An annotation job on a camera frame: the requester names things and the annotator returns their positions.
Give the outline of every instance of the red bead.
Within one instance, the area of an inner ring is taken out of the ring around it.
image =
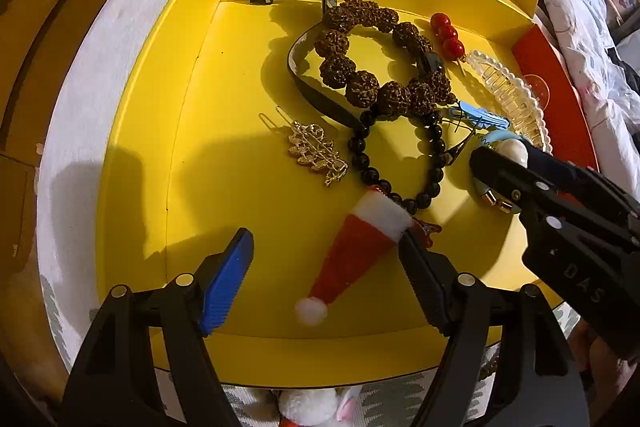
[[[451,19],[444,15],[444,13],[434,13],[431,16],[431,27],[437,30],[441,26],[451,26]]]
[[[465,56],[465,47],[458,39],[447,39],[442,43],[442,55],[447,60],[458,60]]]
[[[451,25],[440,26],[436,31],[436,36],[440,42],[444,42],[447,39],[457,39],[458,32]]]

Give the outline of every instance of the black bead bracelet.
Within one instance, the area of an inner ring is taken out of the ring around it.
[[[442,139],[442,127],[437,123],[438,115],[436,112],[430,112],[421,119],[431,138],[432,165],[423,190],[418,193],[415,199],[406,198],[405,200],[402,199],[400,194],[393,192],[389,181],[380,178],[380,173],[376,168],[369,165],[369,156],[364,153],[367,146],[364,139],[369,136],[370,127],[376,123],[376,120],[375,106],[373,110],[367,110],[360,115],[360,121],[364,125],[364,129],[354,132],[353,137],[347,144],[347,147],[353,153],[351,164],[354,169],[360,172],[360,177],[365,185],[378,185],[392,201],[403,206],[413,216],[419,208],[428,208],[431,200],[440,193],[440,182],[444,177],[442,168],[447,164],[447,159],[444,155],[447,146]]]

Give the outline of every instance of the light blue hair clip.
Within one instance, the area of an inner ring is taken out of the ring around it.
[[[447,110],[451,120],[466,120],[477,129],[508,129],[510,122],[507,118],[487,111],[484,107],[474,107],[470,103],[458,102]]]

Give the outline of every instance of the white bedsheet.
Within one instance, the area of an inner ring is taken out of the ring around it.
[[[640,30],[626,36],[616,46],[618,56],[640,74]]]
[[[603,174],[640,199],[640,96],[627,85],[606,49],[613,41],[604,0],[544,0],[567,68],[582,100]]]

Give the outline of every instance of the black bead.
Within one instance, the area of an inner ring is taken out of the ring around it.
[[[424,190],[431,198],[435,198],[440,193],[440,184],[436,182],[429,183]]]
[[[364,140],[356,137],[350,138],[347,142],[347,147],[349,148],[349,150],[356,154],[364,151],[366,146],[367,144]]]
[[[427,76],[429,73],[431,73],[431,66],[429,65],[426,54],[418,54],[415,57],[415,65],[418,68],[418,74],[420,74],[420,76]]]
[[[431,183],[440,183],[443,178],[444,172],[442,172],[442,169],[435,167],[429,171],[429,181]]]
[[[376,116],[371,111],[365,111],[360,115],[360,121],[364,127],[371,127],[376,123]]]
[[[418,208],[429,208],[431,196],[426,192],[421,192],[415,197],[415,202],[418,204]]]
[[[438,169],[442,169],[447,164],[447,158],[444,154],[436,154],[431,159],[431,165],[437,167]]]
[[[360,177],[362,178],[362,181],[365,185],[375,185],[380,179],[380,173],[373,167],[367,167],[366,169],[364,169],[364,171],[362,171]]]
[[[427,116],[422,118],[422,121],[427,127],[430,127],[438,121],[438,115],[434,112],[430,112]]]
[[[446,143],[444,143],[444,140],[442,138],[433,142],[433,152],[434,153],[442,154],[446,150],[447,150],[447,145],[446,145]]]
[[[397,192],[392,192],[389,194],[389,199],[397,204],[402,204],[402,196]]]
[[[440,127],[438,124],[434,124],[431,127],[429,127],[429,131],[431,131],[432,140],[437,140],[442,138],[442,127]]]
[[[437,71],[444,71],[444,62],[442,58],[437,53],[427,53],[427,62],[429,63],[429,69],[431,73],[436,73]]]
[[[371,129],[369,127],[363,127],[362,129],[354,131],[353,136],[362,140],[369,136],[370,131]]]
[[[402,202],[402,206],[404,206],[404,209],[412,216],[418,211],[418,203],[416,203],[415,200],[412,200],[411,198],[405,199]]]
[[[369,157],[366,154],[355,154],[351,159],[351,165],[356,171],[364,171],[369,167]]]
[[[391,183],[386,180],[378,180],[378,187],[382,188],[382,191],[388,196],[391,194]]]

